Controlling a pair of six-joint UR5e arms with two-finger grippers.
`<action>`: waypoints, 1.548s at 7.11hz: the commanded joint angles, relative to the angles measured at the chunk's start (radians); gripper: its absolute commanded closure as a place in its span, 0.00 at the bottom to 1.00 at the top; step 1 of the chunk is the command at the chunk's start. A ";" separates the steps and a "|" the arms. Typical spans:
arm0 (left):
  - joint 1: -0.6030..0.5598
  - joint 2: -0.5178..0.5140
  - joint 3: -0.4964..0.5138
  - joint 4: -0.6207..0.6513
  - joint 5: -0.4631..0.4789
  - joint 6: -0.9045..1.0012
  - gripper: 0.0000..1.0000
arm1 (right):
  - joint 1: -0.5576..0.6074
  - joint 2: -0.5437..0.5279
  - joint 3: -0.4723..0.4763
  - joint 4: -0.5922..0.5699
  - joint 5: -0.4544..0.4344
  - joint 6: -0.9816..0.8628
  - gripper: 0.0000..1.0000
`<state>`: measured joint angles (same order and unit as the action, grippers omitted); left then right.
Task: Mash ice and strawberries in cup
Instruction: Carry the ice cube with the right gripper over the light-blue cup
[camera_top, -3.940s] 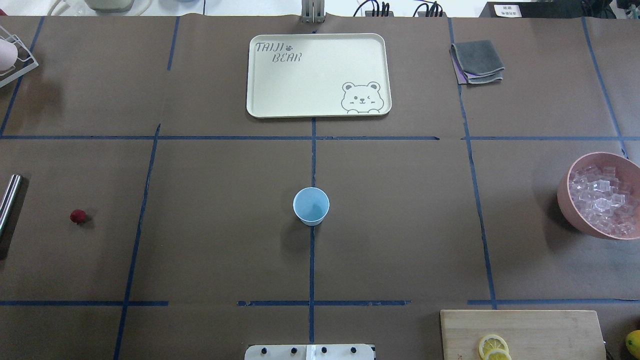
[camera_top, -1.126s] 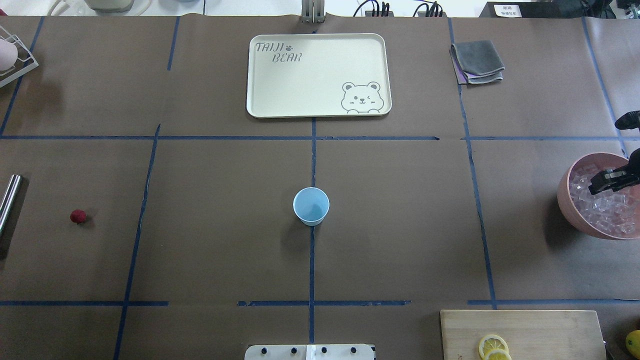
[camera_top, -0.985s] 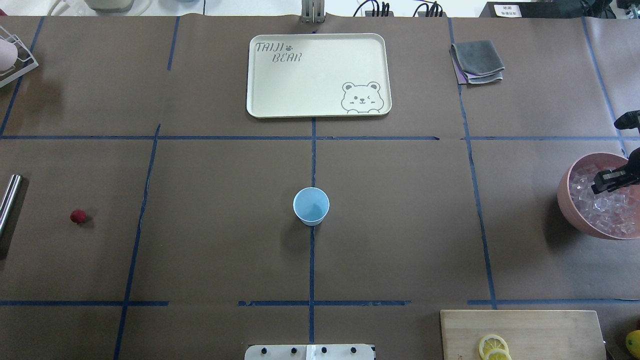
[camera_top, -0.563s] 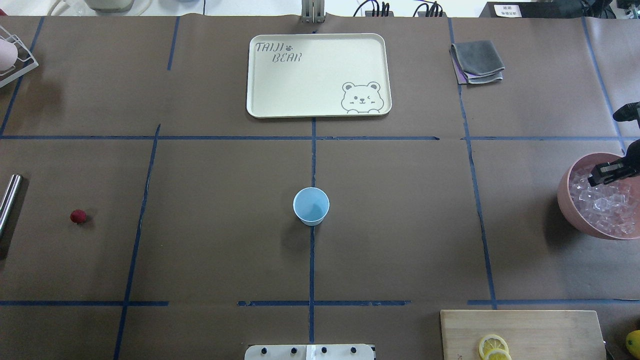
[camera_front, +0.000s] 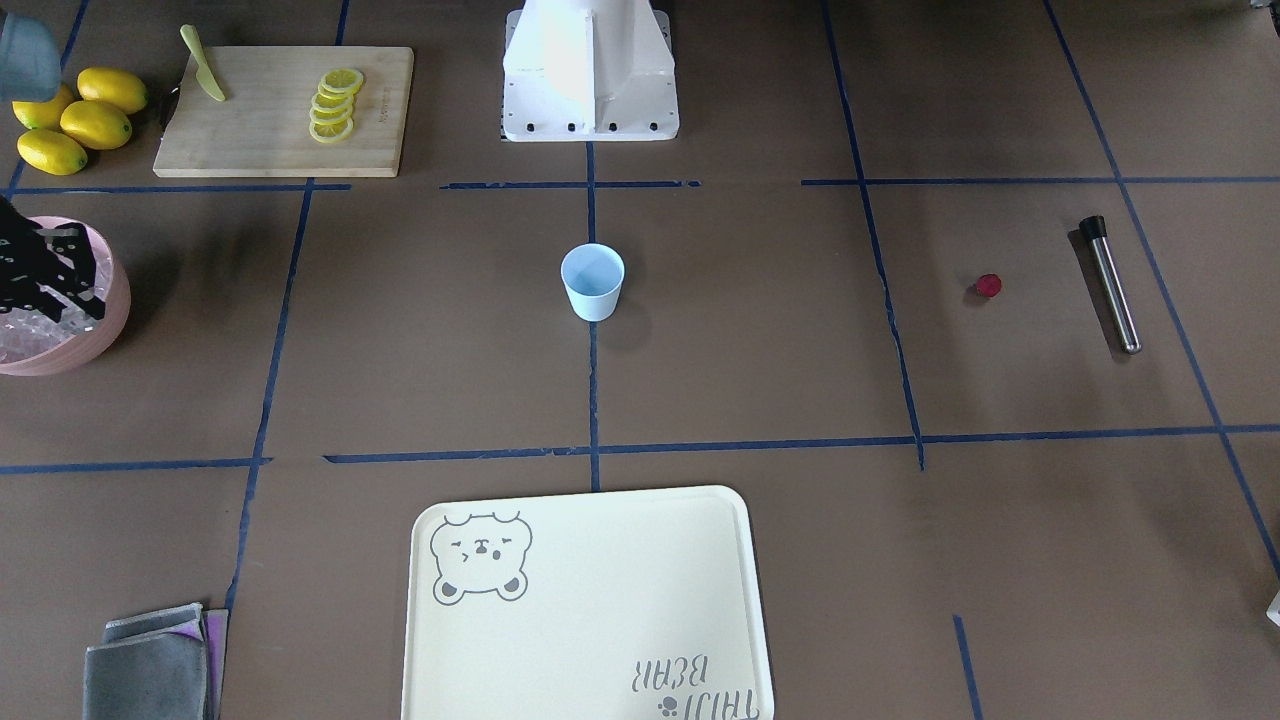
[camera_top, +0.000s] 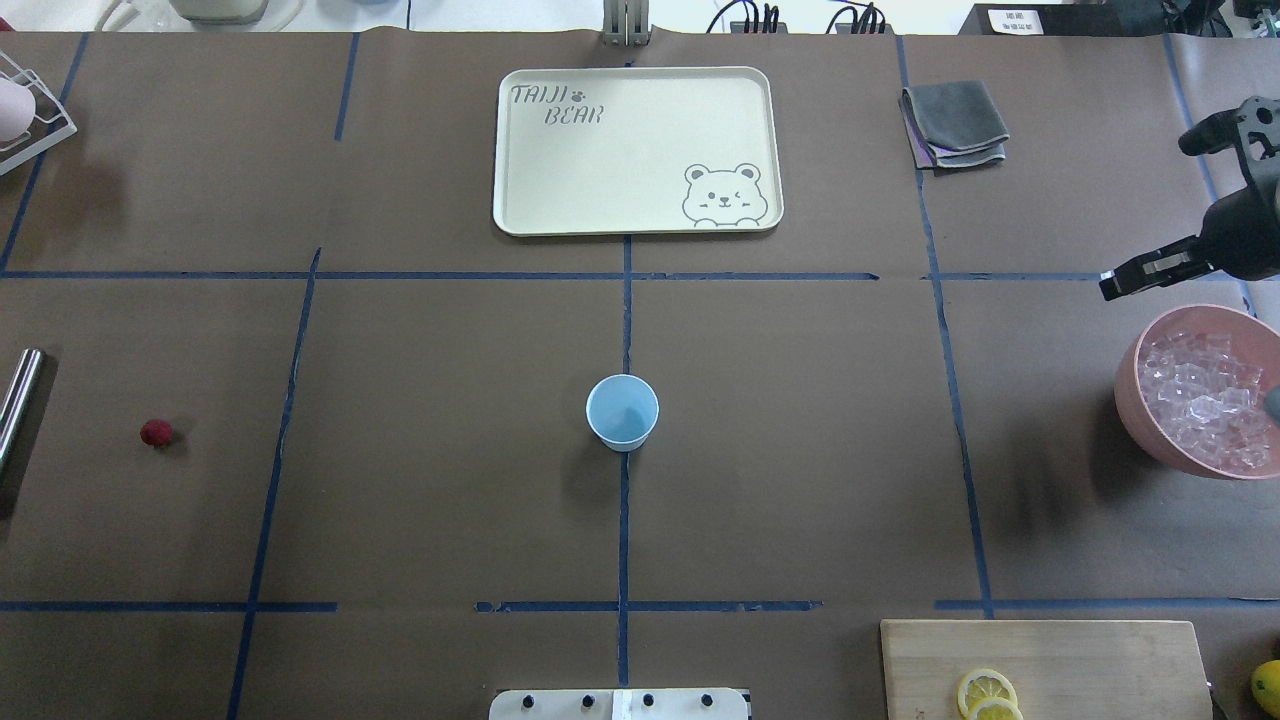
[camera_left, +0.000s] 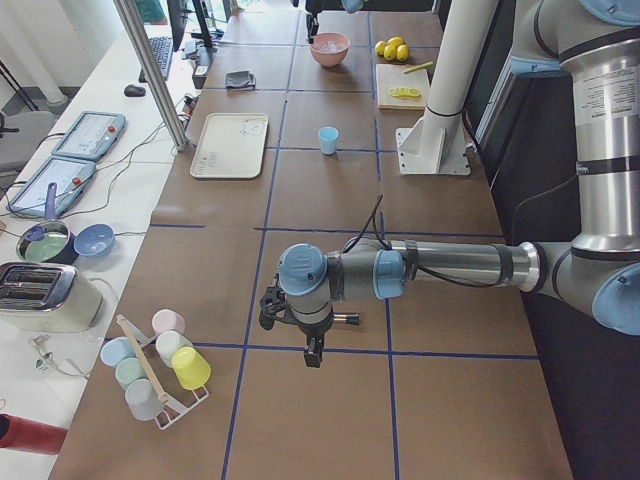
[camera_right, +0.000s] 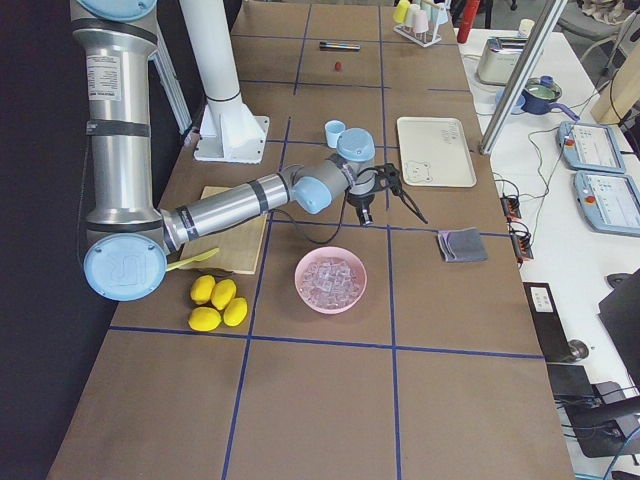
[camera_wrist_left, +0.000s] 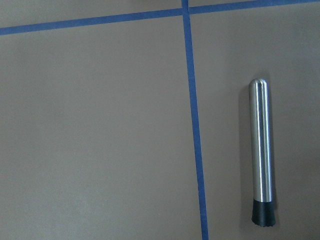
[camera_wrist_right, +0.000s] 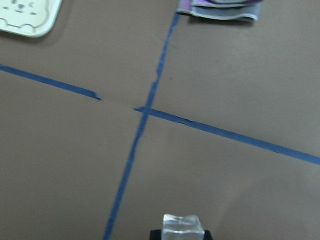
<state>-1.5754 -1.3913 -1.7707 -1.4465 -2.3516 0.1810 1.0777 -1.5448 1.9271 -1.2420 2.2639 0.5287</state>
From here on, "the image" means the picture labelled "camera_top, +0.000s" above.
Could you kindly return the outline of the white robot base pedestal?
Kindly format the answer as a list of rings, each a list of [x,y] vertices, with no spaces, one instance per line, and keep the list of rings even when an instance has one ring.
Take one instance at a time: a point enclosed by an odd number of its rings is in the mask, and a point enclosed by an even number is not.
[[[489,719],[751,719],[746,691],[728,687],[509,689]]]

